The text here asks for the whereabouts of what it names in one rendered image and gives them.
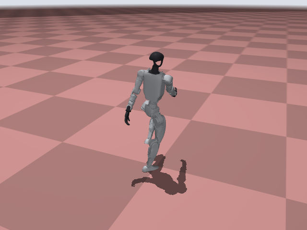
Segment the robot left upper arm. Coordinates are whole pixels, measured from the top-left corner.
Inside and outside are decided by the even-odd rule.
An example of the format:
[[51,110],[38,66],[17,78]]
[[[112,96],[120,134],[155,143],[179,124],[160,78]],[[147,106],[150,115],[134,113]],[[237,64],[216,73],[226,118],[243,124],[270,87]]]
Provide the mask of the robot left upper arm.
[[134,87],[134,90],[133,90],[133,93],[134,94],[139,94],[141,89],[140,89],[140,86],[142,84],[142,81],[143,81],[143,74],[146,70],[139,70],[138,73],[137,73],[137,78],[136,78],[136,82],[135,82],[135,87]]

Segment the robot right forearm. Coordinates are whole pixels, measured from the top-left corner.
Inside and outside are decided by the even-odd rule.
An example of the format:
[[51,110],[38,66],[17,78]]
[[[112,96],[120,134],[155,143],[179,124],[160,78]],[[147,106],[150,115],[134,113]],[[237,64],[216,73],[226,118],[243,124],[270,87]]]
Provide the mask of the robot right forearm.
[[169,93],[170,95],[172,95],[172,96],[176,96],[176,91],[174,90],[174,87],[172,88],[172,90],[171,90],[171,93]]

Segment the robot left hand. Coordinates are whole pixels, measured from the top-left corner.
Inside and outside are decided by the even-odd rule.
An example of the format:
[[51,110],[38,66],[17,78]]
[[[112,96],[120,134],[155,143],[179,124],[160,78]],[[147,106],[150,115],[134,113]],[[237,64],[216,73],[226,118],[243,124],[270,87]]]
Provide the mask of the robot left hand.
[[127,109],[126,109],[126,113],[125,113],[125,123],[127,124],[127,125],[130,125],[129,123],[128,123],[128,120],[130,121],[130,119],[129,119],[129,113],[131,112],[131,110],[130,110],[130,106],[128,105],[127,106]]

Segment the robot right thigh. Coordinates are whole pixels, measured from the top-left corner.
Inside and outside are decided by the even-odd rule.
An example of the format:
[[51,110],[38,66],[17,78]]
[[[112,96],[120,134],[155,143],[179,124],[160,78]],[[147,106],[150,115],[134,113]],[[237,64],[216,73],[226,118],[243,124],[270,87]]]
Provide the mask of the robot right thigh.
[[152,144],[154,142],[157,142],[158,145],[161,143],[165,134],[166,127],[165,117],[163,115],[160,115],[158,112],[154,113],[153,122],[155,124],[155,138],[149,141],[150,147],[152,147]]

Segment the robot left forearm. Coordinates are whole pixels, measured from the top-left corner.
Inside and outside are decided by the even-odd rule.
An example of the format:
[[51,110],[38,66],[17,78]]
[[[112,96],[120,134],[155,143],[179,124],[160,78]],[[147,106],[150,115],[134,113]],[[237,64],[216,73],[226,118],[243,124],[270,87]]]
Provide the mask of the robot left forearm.
[[[133,90],[134,90],[134,88],[133,88]],[[133,107],[135,100],[137,98],[137,96],[135,94],[133,94],[133,90],[131,92],[130,99],[129,99],[129,102],[128,102],[128,105],[130,106],[130,110],[132,110],[132,107]],[[126,108],[127,108],[127,106],[126,106]]]

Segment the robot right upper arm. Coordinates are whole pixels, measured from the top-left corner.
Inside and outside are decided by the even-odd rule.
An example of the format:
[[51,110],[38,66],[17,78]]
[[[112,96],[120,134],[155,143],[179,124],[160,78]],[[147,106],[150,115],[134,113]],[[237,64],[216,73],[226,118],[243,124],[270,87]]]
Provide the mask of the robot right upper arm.
[[171,90],[173,88],[173,77],[170,75],[163,75],[162,80],[164,84],[166,84],[166,91],[168,93],[171,93]]

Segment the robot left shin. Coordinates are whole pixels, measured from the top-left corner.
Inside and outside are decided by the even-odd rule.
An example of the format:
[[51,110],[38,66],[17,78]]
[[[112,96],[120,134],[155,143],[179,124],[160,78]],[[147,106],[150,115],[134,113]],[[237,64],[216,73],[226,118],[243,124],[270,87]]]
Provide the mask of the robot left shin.
[[149,123],[149,133],[148,133],[148,138],[147,139],[149,139],[149,140],[152,139],[154,130],[155,130],[155,124],[153,122],[153,119],[151,118],[150,119],[150,123]]

